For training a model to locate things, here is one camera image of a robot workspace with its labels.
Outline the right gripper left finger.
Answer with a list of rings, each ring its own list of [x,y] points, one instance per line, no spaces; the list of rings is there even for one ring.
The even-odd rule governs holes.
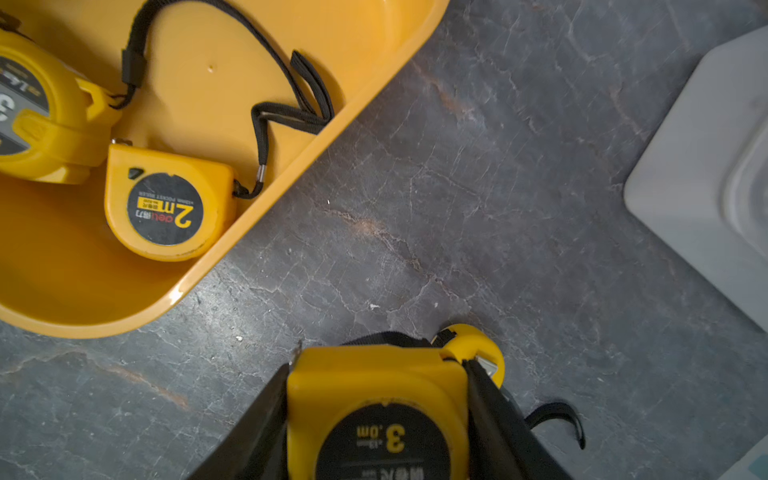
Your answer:
[[[282,365],[192,479],[287,479],[287,379]]]

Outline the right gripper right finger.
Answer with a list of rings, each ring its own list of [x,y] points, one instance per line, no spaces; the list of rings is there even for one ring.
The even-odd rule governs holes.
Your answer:
[[[463,368],[468,377],[469,477],[569,479],[479,362],[465,360]]]

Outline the yellow tape measure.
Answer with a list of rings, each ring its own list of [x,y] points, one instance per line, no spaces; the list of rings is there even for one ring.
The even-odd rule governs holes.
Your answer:
[[[268,123],[317,134],[335,115],[329,101],[307,107],[262,102],[251,109],[258,170],[252,188],[228,164],[134,147],[109,146],[105,214],[112,233],[130,251],[151,260],[182,262],[208,251],[233,223],[239,199],[265,186]]]
[[[475,360],[505,398],[505,361],[478,328],[454,324],[430,339],[381,332],[303,351],[287,379],[292,479],[471,479],[468,377]],[[552,420],[586,435],[577,411],[551,401],[520,410],[534,434]]]

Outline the yellow storage tray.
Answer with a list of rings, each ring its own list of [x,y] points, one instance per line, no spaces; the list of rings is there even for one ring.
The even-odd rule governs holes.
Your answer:
[[[271,129],[265,191],[203,256],[159,262],[130,252],[104,211],[106,171],[81,185],[1,179],[1,318],[63,338],[100,338],[173,308],[269,211],[434,33],[444,1],[240,1],[283,56],[305,55],[336,111],[317,136]],[[184,2],[163,9],[148,41],[143,87],[114,135],[136,146],[219,161],[252,184],[254,104],[289,103],[279,68],[237,21]]]

